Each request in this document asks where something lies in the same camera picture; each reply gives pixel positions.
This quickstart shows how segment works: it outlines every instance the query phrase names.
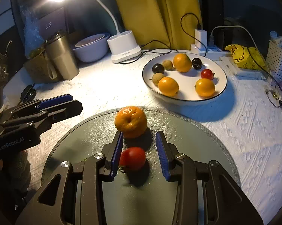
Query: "desk lamp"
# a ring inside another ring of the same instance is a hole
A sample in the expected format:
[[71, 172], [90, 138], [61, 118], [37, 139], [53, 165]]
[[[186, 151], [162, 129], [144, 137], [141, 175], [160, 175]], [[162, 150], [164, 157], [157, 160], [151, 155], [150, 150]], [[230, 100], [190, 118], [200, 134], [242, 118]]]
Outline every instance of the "desk lamp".
[[[50, 0], [50, 1], [62, 2], [63, 0]], [[96, 0], [96, 1], [107, 11], [107, 13], [112, 18], [116, 27], [117, 34], [108, 39], [108, 45], [112, 52], [112, 57], [111, 57], [112, 62], [119, 63], [140, 55], [141, 48], [137, 44], [132, 31], [124, 31], [120, 33], [118, 24], [113, 14], [100, 0]]]

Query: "plastic bag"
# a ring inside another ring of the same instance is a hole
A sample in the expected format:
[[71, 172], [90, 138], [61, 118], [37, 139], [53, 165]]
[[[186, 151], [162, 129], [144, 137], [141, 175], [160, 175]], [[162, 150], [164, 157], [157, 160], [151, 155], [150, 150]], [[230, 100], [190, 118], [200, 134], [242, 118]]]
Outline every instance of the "plastic bag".
[[20, 6], [20, 11], [25, 18], [25, 56], [29, 59], [30, 52], [41, 47], [44, 43], [44, 39], [39, 34], [38, 19], [35, 17], [34, 13], [23, 6]]
[[[254, 69], [254, 70], [261, 70], [258, 65], [255, 64], [251, 56], [249, 55], [247, 47], [233, 44], [225, 47], [226, 51], [230, 51], [232, 53], [232, 57], [234, 59], [235, 64], [238, 68], [247, 68], [247, 69]], [[250, 53], [255, 61], [265, 70], [266, 66], [265, 63], [260, 56], [259, 52], [255, 47], [249, 47]]]

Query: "dark purple fruit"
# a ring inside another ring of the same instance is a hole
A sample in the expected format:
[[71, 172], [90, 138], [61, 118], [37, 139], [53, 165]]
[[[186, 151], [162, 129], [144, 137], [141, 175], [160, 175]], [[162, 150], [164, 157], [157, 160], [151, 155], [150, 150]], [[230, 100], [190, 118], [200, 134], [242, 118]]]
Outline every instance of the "dark purple fruit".
[[196, 70], [199, 70], [202, 67], [202, 62], [199, 58], [193, 58], [192, 65]]
[[165, 68], [163, 67], [162, 64], [156, 63], [152, 66], [152, 71], [153, 73], [164, 73]]

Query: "yellow snack bag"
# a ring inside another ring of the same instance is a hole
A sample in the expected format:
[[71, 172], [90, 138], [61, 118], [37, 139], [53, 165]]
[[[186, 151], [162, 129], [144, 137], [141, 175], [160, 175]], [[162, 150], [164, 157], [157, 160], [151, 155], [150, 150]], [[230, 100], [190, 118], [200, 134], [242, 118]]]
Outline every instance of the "yellow snack bag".
[[[225, 47], [226, 51], [230, 51], [232, 53], [235, 64], [238, 68], [246, 68], [246, 69], [254, 69], [261, 70], [258, 65], [255, 64], [253, 59], [251, 58], [247, 47], [241, 46], [238, 44], [232, 44]], [[265, 63], [263, 58], [260, 56], [259, 52], [255, 47], [249, 47], [250, 53], [255, 61], [266, 70]]]

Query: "perforated white basket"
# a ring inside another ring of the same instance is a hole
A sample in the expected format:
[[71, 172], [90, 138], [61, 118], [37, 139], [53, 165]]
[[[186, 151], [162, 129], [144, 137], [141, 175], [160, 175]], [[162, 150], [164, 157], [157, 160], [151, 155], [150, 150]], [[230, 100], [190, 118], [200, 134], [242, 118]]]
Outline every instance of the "perforated white basket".
[[272, 76], [282, 82], [282, 49], [272, 41], [269, 41], [266, 63], [270, 70], [274, 72]]

